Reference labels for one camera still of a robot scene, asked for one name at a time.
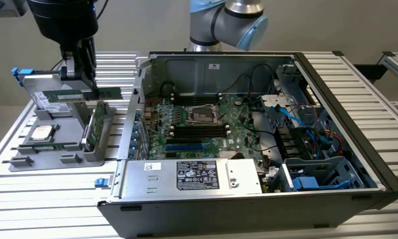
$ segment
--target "power supply label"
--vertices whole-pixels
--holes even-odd
[[[219,189],[215,161],[177,162],[178,190]]]

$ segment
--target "robotic arm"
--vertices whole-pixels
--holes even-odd
[[[187,51],[221,51],[223,42],[249,50],[267,26],[261,0],[191,0]]]
[[[95,0],[27,0],[41,34],[59,44],[61,80],[73,89],[95,90],[93,35],[98,24]]]

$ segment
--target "gray parts tray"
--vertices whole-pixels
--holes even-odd
[[[114,108],[109,108],[109,113],[103,118],[103,127],[98,146],[91,152],[85,152],[79,145],[82,137],[82,127],[75,118],[55,118],[53,120],[35,120],[23,144],[29,141],[30,135],[39,125],[53,125],[59,129],[54,133],[54,143],[74,142],[66,145],[66,150],[39,151],[34,152],[30,148],[15,148],[18,153],[9,161],[9,171],[34,171],[43,169],[61,169],[61,168],[79,168],[79,167],[97,167],[105,163],[105,151],[107,147],[107,137],[113,122]]]

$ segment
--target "capacitor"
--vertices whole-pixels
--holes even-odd
[[[235,106],[241,106],[241,104],[242,104],[242,103],[241,103],[239,100],[234,101],[234,105],[235,105]]]
[[[130,148],[135,148],[135,146],[137,146],[137,141],[130,140]]]
[[[139,118],[139,116],[141,116],[141,112],[137,110],[135,111],[135,118]]]
[[[131,133],[131,140],[138,138],[138,134],[135,132]]]

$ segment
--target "blue cable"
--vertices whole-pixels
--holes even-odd
[[[283,115],[286,115],[291,120],[296,121],[298,124],[299,124],[303,128],[306,127],[304,124],[302,123],[300,119],[295,118],[295,117],[294,117],[294,116],[292,116],[292,115],[291,115],[283,108],[280,108],[278,111],[279,111]],[[314,136],[312,136],[311,132],[310,132],[308,130],[306,130],[306,133],[307,133],[307,135],[310,136],[311,140],[315,142],[315,139],[314,139]]]

